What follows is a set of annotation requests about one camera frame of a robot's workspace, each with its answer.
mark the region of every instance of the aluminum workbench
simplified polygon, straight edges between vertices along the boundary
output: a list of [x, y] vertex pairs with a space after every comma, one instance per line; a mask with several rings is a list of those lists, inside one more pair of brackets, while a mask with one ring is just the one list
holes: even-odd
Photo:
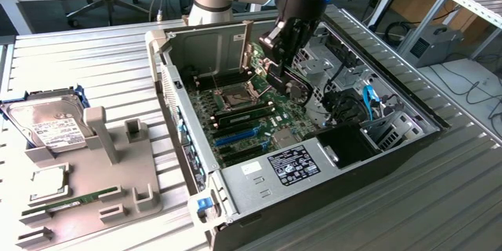
[[[454, 101], [357, 24], [328, 7], [328, 16], [396, 75], [411, 91], [451, 123], [442, 139], [385, 178], [256, 240], [241, 250], [495, 250], [502, 247], [502, 149]], [[61, 82], [85, 86], [92, 106], [104, 106], [112, 127], [138, 117], [149, 127], [164, 210], [53, 246], [49, 250], [208, 250], [191, 223], [188, 197], [167, 126], [149, 79], [144, 33], [180, 26], [181, 21], [18, 36], [0, 49], [5, 71], [1, 89], [40, 90]], [[22, 139], [8, 123], [0, 131], [0, 212], [2, 230], [21, 224], [8, 216], [12, 172], [26, 158]], [[1, 250], [12, 234], [1, 234]]]

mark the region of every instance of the hard drive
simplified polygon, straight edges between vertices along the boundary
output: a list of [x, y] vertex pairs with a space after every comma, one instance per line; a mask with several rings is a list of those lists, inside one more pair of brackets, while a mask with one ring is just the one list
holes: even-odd
[[0, 111], [26, 138], [32, 147], [60, 153], [85, 147], [93, 136], [82, 122], [88, 102], [81, 87], [32, 92], [0, 102]]

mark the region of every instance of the green circuit board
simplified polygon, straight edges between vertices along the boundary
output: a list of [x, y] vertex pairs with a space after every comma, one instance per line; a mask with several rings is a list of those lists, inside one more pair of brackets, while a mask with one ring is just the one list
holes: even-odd
[[[248, 89], [255, 94], [261, 94], [257, 99], [256, 96], [249, 94]], [[280, 149], [280, 145], [272, 138], [275, 132], [289, 129], [291, 137], [299, 142], [304, 135], [316, 129], [315, 124], [304, 114], [304, 108], [279, 94], [273, 88], [269, 88], [265, 79], [259, 75], [255, 75], [248, 82], [205, 91], [188, 89], [188, 95], [213, 155], [223, 167]], [[245, 127], [247, 129], [236, 130], [225, 135], [217, 135], [216, 138], [213, 137], [221, 130], [220, 128], [216, 129], [213, 119], [211, 118], [215, 113], [231, 113], [235, 109], [244, 109], [253, 105], [267, 104], [268, 102], [272, 102], [271, 113], [233, 126], [233, 128]], [[255, 136], [216, 146], [217, 140], [249, 130], [257, 131]]]

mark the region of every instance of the chair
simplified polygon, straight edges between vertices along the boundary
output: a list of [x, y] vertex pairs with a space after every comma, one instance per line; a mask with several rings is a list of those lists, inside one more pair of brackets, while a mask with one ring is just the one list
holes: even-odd
[[125, 3], [120, 0], [98, 0], [96, 2], [93, 0], [86, 0], [86, 5], [84, 7], [81, 7], [78, 10], [66, 14], [65, 18], [68, 20], [68, 25], [73, 28], [76, 26], [78, 26], [78, 21], [74, 19], [74, 17], [84, 15], [88, 11], [94, 10], [96, 8], [98, 8], [101, 6], [105, 6], [106, 10], [108, 10], [108, 25], [109, 26], [113, 26], [113, 17], [112, 17], [112, 13], [114, 11], [113, 6], [120, 6], [122, 8], [132, 10], [132, 11], [137, 11], [137, 12], [141, 12], [144, 14], [148, 14], [147, 9], [143, 9], [141, 7], [134, 6], [129, 3]]

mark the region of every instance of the robotic arm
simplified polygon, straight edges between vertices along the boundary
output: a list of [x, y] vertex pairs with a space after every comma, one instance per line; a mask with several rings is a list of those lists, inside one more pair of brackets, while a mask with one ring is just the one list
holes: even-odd
[[[231, 3], [241, 1], [267, 4], [273, 0], [195, 0], [189, 25], [231, 20]], [[271, 60], [267, 81], [283, 94], [299, 99], [308, 86], [288, 67], [301, 47], [307, 44], [319, 24], [329, 0], [275, 0], [279, 15], [273, 29], [259, 39], [265, 57]]]

